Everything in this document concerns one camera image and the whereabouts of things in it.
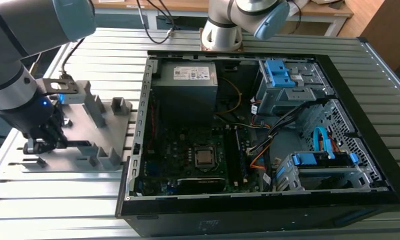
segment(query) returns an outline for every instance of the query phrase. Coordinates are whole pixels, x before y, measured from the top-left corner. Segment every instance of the robotic arm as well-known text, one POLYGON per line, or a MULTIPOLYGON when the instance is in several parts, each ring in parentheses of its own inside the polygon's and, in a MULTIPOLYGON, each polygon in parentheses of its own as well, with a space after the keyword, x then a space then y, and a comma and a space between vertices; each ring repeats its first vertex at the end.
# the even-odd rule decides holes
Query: robotic arm
MULTIPOLYGON (((233 51, 241 46, 241 28, 265 40, 281 28, 288 13, 286 0, 211 0, 201 43, 212 51, 233 51)), ((0 117, 28 139, 25 154, 67 148, 71 143, 60 103, 47 97, 51 93, 20 60, 95 30, 92 0, 0 0, 0 117)))
POLYGON ((0 117, 28 139, 25 154, 65 148, 64 115, 20 60, 91 35, 91 0, 0 0, 0 117))
POLYGON ((201 44, 211 51, 241 47, 241 28, 261 40, 269 39, 286 24, 287 0, 211 0, 201 44))

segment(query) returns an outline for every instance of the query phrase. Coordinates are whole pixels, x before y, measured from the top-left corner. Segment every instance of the metal case frame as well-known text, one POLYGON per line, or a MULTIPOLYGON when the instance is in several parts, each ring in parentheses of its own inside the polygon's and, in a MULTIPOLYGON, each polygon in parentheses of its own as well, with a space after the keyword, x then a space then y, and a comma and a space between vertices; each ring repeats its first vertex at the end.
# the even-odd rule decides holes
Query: metal case frame
MULTIPOLYGON (((116 217, 125 219, 143 237, 204 235, 335 228, 350 225, 382 212, 400 209, 400 168, 371 121, 327 55, 239 52, 149 51, 148 61, 160 57, 177 59, 221 58, 261 60, 264 58, 314 58, 340 101, 362 142, 391 191, 216 197, 196 199, 131 200, 127 197, 128 171, 140 161, 143 132, 135 133, 133 153, 123 170, 116 217)), ((151 84, 153 65, 147 62, 144 86, 151 84)), ((147 112, 148 87, 143 87, 139 121, 147 112)))

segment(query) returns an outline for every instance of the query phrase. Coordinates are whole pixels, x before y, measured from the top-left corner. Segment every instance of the blue drive bay bracket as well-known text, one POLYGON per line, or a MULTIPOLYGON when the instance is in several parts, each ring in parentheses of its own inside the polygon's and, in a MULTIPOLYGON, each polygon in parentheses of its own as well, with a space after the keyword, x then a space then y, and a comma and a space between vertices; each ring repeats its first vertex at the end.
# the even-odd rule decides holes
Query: blue drive bay bracket
POLYGON ((271 84, 275 88, 294 88, 296 83, 291 80, 290 69, 281 60, 265 61, 265 69, 271 78, 271 84))

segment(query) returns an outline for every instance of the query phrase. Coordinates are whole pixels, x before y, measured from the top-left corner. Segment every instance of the open computer case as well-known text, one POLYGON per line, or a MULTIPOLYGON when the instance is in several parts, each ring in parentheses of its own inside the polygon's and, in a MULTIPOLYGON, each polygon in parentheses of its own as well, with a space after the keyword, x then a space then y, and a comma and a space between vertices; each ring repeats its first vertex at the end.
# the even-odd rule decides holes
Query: open computer case
POLYGON ((116 217, 145 237, 339 228, 400 168, 327 55, 151 51, 116 217))

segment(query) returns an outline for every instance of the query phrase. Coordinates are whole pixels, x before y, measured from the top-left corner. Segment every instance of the aluminum slotted table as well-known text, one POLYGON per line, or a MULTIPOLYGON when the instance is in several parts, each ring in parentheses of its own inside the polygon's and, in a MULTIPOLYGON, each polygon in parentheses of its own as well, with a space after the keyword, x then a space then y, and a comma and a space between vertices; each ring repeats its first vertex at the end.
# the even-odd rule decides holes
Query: aluminum slotted table
MULTIPOLYGON (((167 31, 151 30, 153 38, 167 31)), ((277 35, 260 41, 244 35, 244 51, 330 55, 350 89, 400 165, 400 80, 380 57, 356 38, 277 35)), ((200 49, 200 34, 179 31, 155 45, 141 29, 100 28, 75 51, 67 71, 89 80, 103 100, 131 100, 124 160, 131 154, 147 50, 200 49)), ((45 78, 57 78, 61 61, 73 44, 63 46, 45 78)), ((115 219, 121 171, 23 173, 25 139, 13 129, 0 149, 0 237, 7 239, 137 239, 121 219, 115 219)), ((383 213, 340 229, 207 236, 245 239, 400 239, 400 211, 383 213)))

